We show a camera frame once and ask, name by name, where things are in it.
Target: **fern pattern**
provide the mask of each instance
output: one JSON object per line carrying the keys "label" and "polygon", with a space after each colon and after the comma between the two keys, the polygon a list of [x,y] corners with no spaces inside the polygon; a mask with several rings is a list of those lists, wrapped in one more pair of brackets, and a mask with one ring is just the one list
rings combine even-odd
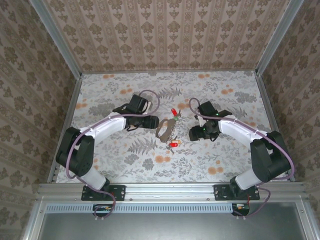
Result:
{"label": "fern pattern", "polygon": [[169,89],[164,88],[159,91],[159,97],[161,99],[166,99],[166,100],[173,100],[175,97],[178,97],[181,94],[182,93],[180,89],[177,89],[177,88],[174,89],[172,87],[170,87]]}
{"label": "fern pattern", "polygon": [[[117,131],[95,143],[93,166],[113,183],[228,182],[251,167],[250,151],[228,135],[221,134],[215,142],[190,141],[189,130],[199,123],[188,108],[192,97],[201,103],[210,101],[218,111],[226,109],[242,121],[254,122],[258,129],[270,131],[251,71],[119,73],[108,79],[103,76],[83,76],[78,97],[81,107],[74,112],[73,127],[96,123],[144,89],[158,93],[160,107],[153,115],[160,121],[173,118],[172,108],[181,110],[171,135],[181,141],[173,148],[174,154],[155,137],[155,129]],[[153,94],[144,92],[141,96],[152,102],[151,111],[155,109],[157,98]],[[195,109],[197,104],[193,102],[192,107]],[[319,119],[312,125],[317,128]],[[5,177],[0,169],[0,178]],[[63,167],[59,169],[57,183],[75,181],[67,179]]]}
{"label": "fern pattern", "polygon": [[149,151],[155,150],[157,148],[156,140],[154,139],[147,139],[143,138],[144,140],[141,140],[140,138],[137,140],[134,140],[134,143],[128,148],[128,152],[135,153],[135,154],[148,154]]}

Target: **gray panel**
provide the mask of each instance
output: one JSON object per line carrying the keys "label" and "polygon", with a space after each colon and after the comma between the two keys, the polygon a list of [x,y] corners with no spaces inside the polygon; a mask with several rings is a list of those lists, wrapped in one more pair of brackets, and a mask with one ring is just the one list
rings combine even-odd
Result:
{"label": "gray panel", "polygon": [[46,214],[40,240],[305,240],[294,203],[269,203],[252,218],[230,213]]}

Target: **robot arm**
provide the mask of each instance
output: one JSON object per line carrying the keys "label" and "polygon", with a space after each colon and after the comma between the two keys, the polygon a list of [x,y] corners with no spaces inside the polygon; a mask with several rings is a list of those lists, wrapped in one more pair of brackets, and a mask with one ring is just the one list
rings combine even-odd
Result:
{"label": "robot arm", "polygon": [[[218,112],[209,101],[201,104],[198,110],[203,117],[197,116],[199,125],[190,129],[189,137],[191,141],[196,141],[199,138],[214,141],[220,133],[223,133],[233,137],[251,151],[252,167],[230,180],[230,189],[235,198],[241,195],[246,196],[246,190],[254,188],[255,185],[260,183],[267,183],[291,169],[287,158],[276,147],[256,132],[249,130],[251,127],[238,120],[231,112],[226,110]],[[213,120],[204,116],[221,118],[227,116],[228,119]],[[284,139],[279,132],[268,133],[260,130],[259,132],[288,152]]]}
{"label": "robot arm", "polygon": [[108,190],[110,184],[109,180],[101,175],[94,167],[94,148],[115,132],[126,129],[132,131],[137,128],[155,129],[159,125],[159,118],[157,116],[125,116],[127,114],[145,115],[147,114],[151,103],[143,97],[133,95],[130,103],[124,104],[113,110],[105,119],[106,122],[99,124],[92,124],[87,127],[76,129],[74,127],[68,128],[62,138],[59,146],[56,161],[60,165],[66,167],[68,154],[71,150],[75,139],[83,132],[87,131],[76,144],[76,148],[72,152],[69,163],[69,170],[76,176],[84,180],[87,184],[97,190]]}

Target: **floral wallpaper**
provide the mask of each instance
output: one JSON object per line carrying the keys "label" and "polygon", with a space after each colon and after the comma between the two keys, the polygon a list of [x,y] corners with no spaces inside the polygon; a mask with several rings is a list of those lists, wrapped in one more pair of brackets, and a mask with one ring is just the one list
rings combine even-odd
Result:
{"label": "floral wallpaper", "polygon": [[[156,138],[155,129],[118,131],[95,143],[93,166],[113,183],[227,182],[251,167],[250,150],[228,135],[220,134],[214,142],[190,141],[189,130],[199,124],[188,106],[192,97],[201,103],[211,101],[218,111],[229,110],[250,126],[270,131],[253,71],[88,74],[82,81],[72,120],[75,128],[101,120],[144,89],[159,94],[155,115],[160,121],[174,117],[172,108],[181,111],[171,135],[181,144],[173,152],[167,149],[169,142]],[[155,96],[142,96],[155,108]],[[165,122],[160,136],[166,127]],[[60,167],[56,182],[73,180]]]}
{"label": "floral wallpaper", "polygon": [[320,219],[320,1],[305,0],[263,73],[269,99]]}
{"label": "floral wallpaper", "polygon": [[44,0],[84,73],[255,69],[289,0]]}
{"label": "floral wallpaper", "polygon": [[27,0],[0,1],[0,239],[19,239],[47,181],[75,79]]}

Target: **metal bar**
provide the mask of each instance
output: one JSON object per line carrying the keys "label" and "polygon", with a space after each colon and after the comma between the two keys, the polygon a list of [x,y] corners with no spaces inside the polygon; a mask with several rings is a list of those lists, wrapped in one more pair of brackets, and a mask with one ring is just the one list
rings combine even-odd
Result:
{"label": "metal bar", "polygon": [[261,76],[267,68],[272,56],[277,50],[280,42],[285,36],[303,2],[303,0],[291,0],[289,2],[279,21],[279,24],[276,26],[276,29],[274,30],[274,33],[259,60],[259,63],[255,68],[259,76]]}
{"label": "metal bar", "polygon": [[32,208],[31,214],[30,214],[30,218],[29,218],[29,222],[26,225],[22,240],[29,240],[30,239],[31,234],[34,231],[34,228],[36,225],[36,218],[39,213],[39,207],[40,207],[40,203],[35,203],[33,205],[33,208]]}
{"label": "metal bar", "polygon": [[244,68],[244,69],[234,69],[234,68],[224,68],[224,69],[157,69],[157,70],[125,70],[125,71],[84,71],[83,75],[92,75],[92,74],[157,74],[157,73],[198,73],[198,72],[239,72],[239,71],[251,71],[254,72],[253,68]]}
{"label": "metal bar", "polygon": [[[235,201],[232,200],[215,201],[213,186],[217,184],[226,183],[124,183],[126,194],[125,200],[121,203],[234,203]],[[308,198],[301,182],[268,182],[263,186],[272,193],[270,202],[296,202],[301,198],[305,200]],[[39,198],[37,201],[82,204],[111,203],[110,201],[81,201],[82,190],[83,184],[81,183],[41,184],[38,189]],[[263,202],[267,195],[266,192],[260,191],[260,200],[253,202]]]}
{"label": "metal bar", "polygon": [[30,0],[32,6],[34,7],[36,13],[39,15],[43,25],[46,30],[49,32],[51,38],[53,39],[55,45],[59,49],[61,55],[63,56],[66,64],[69,66],[72,74],[76,80],[81,78],[81,68],[78,66],[72,51],[69,49],[67,43],[62,37],[63,34],[58,30],[54,20],[52,19],[49,11],[47,10],[44,1],[39,0]]}
{"label": "metal bar", "polygon": [[[62,142],[62,138],[64,137],[64,133],[66,132],[67,128],[69,128],[71,126],[71,122],[72,122],[72,118],[74,116],[75,113],[75,109],[76,109],[76,105],[77,105],[77,101],[78,101],[78,96],[80,93],[80,89],[81,89],[81,84],[82,84],[82,80],[80,79],[79,81],[76,81],[74,89],[73,89],[73,93],[72,93],[72,97],[70,100],[70,104],[68,107],[68,111],[66,112],[65,115],[65,120],[63,123],[63,127],[61,130],[61,134],[59,137],[59,142],[57,144],[57,146],[59,146]],[[54,154],[54,159],[52,161],[52,165],[51,165],[51,169],[49,172],[49,176],[47,179],[47,183],[51,183],[53,181],[54,175],[55,175],[55,171],[58,168],[59,164],[56,162],[56,155],[58,153],[58,147],[55,150],[55,154]]]}
{"label": "metal bar", "polygon": [[[268,93],[267,93],[263,78],[262,78],[261,75],[258,75],[256,72],[254,73],[254,75],[255,75],[255,79],[256,79],[256,84],[258,85],[258,88],[259,88],[259,91],[260,91],[260,95],[261,95],[261,98],[262,98],[262,102],[263,102],[263,105],[264,105],[266,116],[268,117],[268,120],[269,120],[269,123],[270,123],[271,130],[279,132],[279,128],[278,128],[278,124],[277,124],[277,121],[276,121],[276,117],[275,117],[274,111],[272,110],[271,103],[270,103],[270,100],[269,100],[269,97],[268,97]],[[294,182],[295,181],[295,177],[292,176],[290,178],[290,181]]]}
{"label": "metal bar", "polygon": [[310,203],[303,201],[296,202],[296,208],[301,220],[303,231],[307,240],[319,239],[319,228],[316,223],[315,216],[311,209]]}
{"label": "metal bar", "polygon": [[34,205],[36,215],[29,218],[28,226],[31,225],[31,229],[28,229],[28,232],[24,234],[23,240],[38,240],[45,217],[46,206],[47,204],[45,202],[36,203]]}

